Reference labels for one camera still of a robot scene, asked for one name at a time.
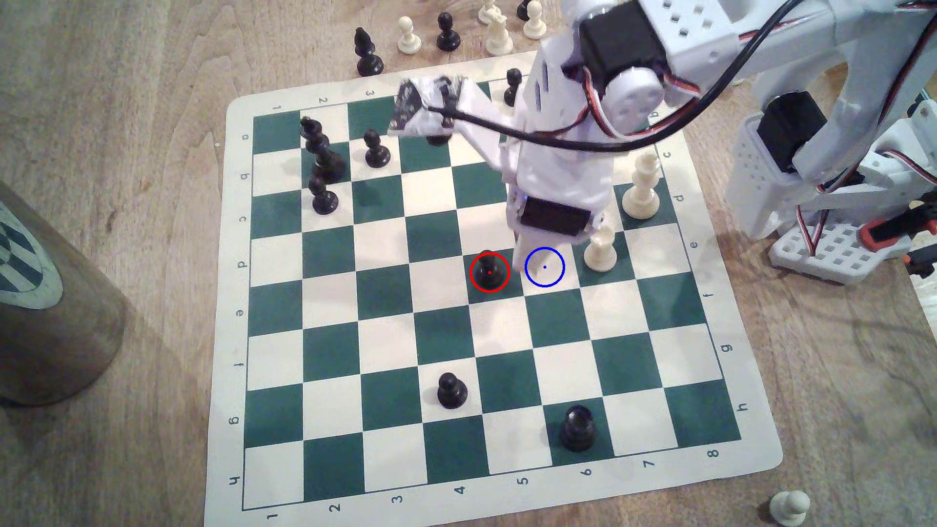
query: blue circle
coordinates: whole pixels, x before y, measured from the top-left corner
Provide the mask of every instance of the blue circle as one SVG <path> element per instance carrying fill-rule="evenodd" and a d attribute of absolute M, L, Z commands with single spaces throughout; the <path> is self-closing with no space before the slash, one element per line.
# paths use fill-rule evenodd
<path fill-rule="evenodd" d="M 548 283 L 548 284 L 546 284 L 546 285 L 543 285 L 543 284 L 541 284 L 541 283 L 537 283 L 536 281 L 534 281 L 534 279 L 532 279 L 532 278 L 530 277 L 530 273 L 529 273 L 529 271 L 528 271 L 528 264 L 530 263 L 530 257 L 533 256 L 533 253 L 537 252 L 538 250 L 549 250 L 550 252 L 553 252 L 554 254 L 556 254 L 556 255 L 559 257 L 559 262 L 560 262 L 561 264 L 563 264 L 563 268 L 559 271 L 559 278 L 558 278 L 556 281 L 554 281 L 553 283 Z M 524 260 L 524 274 L 528 276 L 528 280 L 530 280 L 530 283 L 534 284 L 534 285 L 537 286 L 537 287 L 553 287 L 553 286 L 557 285 L 557 284 L 559 283 L 559 281 L 563 279 L 563 275 L 566 274 L 566 261 L 563 260 L 563 255 L 559 254 L 559 251 L 556 250 L 556 249 L 554 249 L 554 248 L 552 248 L 552 247 L 536 248 L 536 249 L 532 250 L 532 251 L 530 252 L 530 254 L 528 255 L 527 259 Z"/>

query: white pawn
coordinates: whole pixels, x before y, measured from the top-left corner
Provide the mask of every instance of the white pawn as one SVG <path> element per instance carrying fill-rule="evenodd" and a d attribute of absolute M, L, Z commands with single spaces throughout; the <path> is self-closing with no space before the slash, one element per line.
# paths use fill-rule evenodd
<path fill-rule="evenodd" d="M 621 208 L 634 219 L 648 219 L 661 208 L 661 197 L 654 191 L 661 180 L 658 170 L 661 162 L 654 154 L 642 154 L 634 162 L 634 187 L 621 197 Z"/>
<path fill-rule="evenodd" d="M 775 494 L 768 505 L 768 512 L 783 527 L 797 527 L 804 522 L 809 508 L 811 498 L 803 490 L 794 490 Z"/>
<path fill-rule="evenodd" d="M 528 16 L 530 20 L 524 23 L 524 36 L 533 40 L 540 39 L 546 35 L 546 24 L 543 23 L 543 6 L 537 0 L 530 0 L 528 4 Z"/>
<path fill-rule="evenodd" d="M 501 14 L 501 9 L 495 5 L 495 0 L 484 0 L 482 8 L 478 10 L 478 21 L 485 25 L 491 23 L 491 17 L 488 15 L 488 11 L 495 11 L 497 14 Z"/>
<path fill-rule="evenodd" d="M 492 10 L 488 11 L 488 18 L 491 19 L 491 23 L 488 24 L 488 38 L 484 42 L 484 48 L 494 56 L 506 55 L 514 51 L 514 41 L 508 34 L 508 17 L 499 11 Z"/>
<path fill-rule="evenodd" d="M 618 253 L 612 244 L 615 242 L 615 232 L 607 225 L 603 225 L 589 238 L 583 260 L 589 269 L 604 273 L 611 271 L 618 263 Z"/>
<path fill-rule="evenodd" d="M 408 55 L 418 52 L 423 41 L 413 34 L 413 20 L 410 17 L 400 17 L 397 27 L 403 32 L 403 36 L 397 41 L 397 49 Z"/>

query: red circle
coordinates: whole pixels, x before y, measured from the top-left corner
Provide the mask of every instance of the red circle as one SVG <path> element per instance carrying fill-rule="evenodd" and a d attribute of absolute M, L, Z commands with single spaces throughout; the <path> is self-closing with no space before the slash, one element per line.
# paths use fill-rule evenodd
<path fill-rule="evenodd" d="M 498 287 L 497 289 L 482 289 L 481 287 L 478 286 L 477 283 L 475 283 L 475 277 L 472 276 L 472 272 L 471 272 L 472 267 L 474 267 L 475 263 L 478 262 L 478 259 L 482 258 L 485 254 L 494 254 L 495 256 L 499 257 L 501 261 L 504 262 L 504 266 L 508 268 L 508 277 L 504 279 L 504 283 L 502 283 L 501 287 Z M 479 255 L 475 257 L 475 260 L 471 261 L 471 265 L 468 266 L 468 279 L 471 280 L 471 284 L 475 286 L 475 289 L 483 293 L 497 293 L 498 291 L 501 291 L 502 289 L 504 289 L 504 286 L 508 285 L 508 280 L 511 279 L 511 266 L 508 265 L 508 261 L 503 256 L 501 256 L 500 254 L 497 254 L 496 252 L 492 252 L 490 250 L 487 252 L 482 252 L 482 253 L 479 253 Z"/>

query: chess mat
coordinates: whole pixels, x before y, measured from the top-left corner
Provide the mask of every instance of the chess mat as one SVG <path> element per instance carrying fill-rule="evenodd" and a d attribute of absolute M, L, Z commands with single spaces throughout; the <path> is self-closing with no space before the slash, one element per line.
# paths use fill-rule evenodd
<path fill-rule="evenodd" d="M 605 222 L 618 262 L 558 248 L 534 279 L 484 293 L 507 262 L 500 174 L 460 136 L 386 135 L 409 76 L 464 74 L 501 100 L 533 53 L 281 90 L 229 108 L 205 524 L 430 525 L 661 489 L 777 466 L 781 447 L 687 145 L 662 161 L 660 211 L 620 211 L 637 153 L 616 159 Z M 503 107 L 505 112 L 511 109 Z M 348 161 L 312 210 L 321 121 Z M 364 162 L 374 128 L 390 164 Z M 441 373 L 468 387 L 446 410 Z M 559 424 L 587 406 L 598 439 Z"/>

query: wooden table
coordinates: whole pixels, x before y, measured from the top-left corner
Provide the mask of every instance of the wooden table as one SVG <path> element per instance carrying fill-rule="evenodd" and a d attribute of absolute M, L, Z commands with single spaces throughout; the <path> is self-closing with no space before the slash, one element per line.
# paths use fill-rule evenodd
<path fill-rule="evenodd" d="M 201 525 L 232 100 L 354 78 L 357 25 L 389 71 L 485 56 L 480 0 L 191 4 L 0 7 L 0 178 L 135 307 L 123 351 L 90 389 L 49 408 L 0 409 L 5 525 Z M 444 8 L 463 39 L 452 54 L 432 46 Z M 549 0 L 551 28 L 557 11 Z M 415 56 L 395 49 L 405 14 L 424 37 Z M 508 20 L 517 50 L 533 49 Z M 749 241 L 722 197 L 728 149 L 752 109 L 738 90 L 687 137 L 781 435 L 781 467 L 467 525 L 754 525 L 758 504 L 794 488 L 813 499 L 809 525 L 937 521 L 937 354 L 910 281 L 895 262 L 856 287 L 768 265 L 771 242 Z"/>

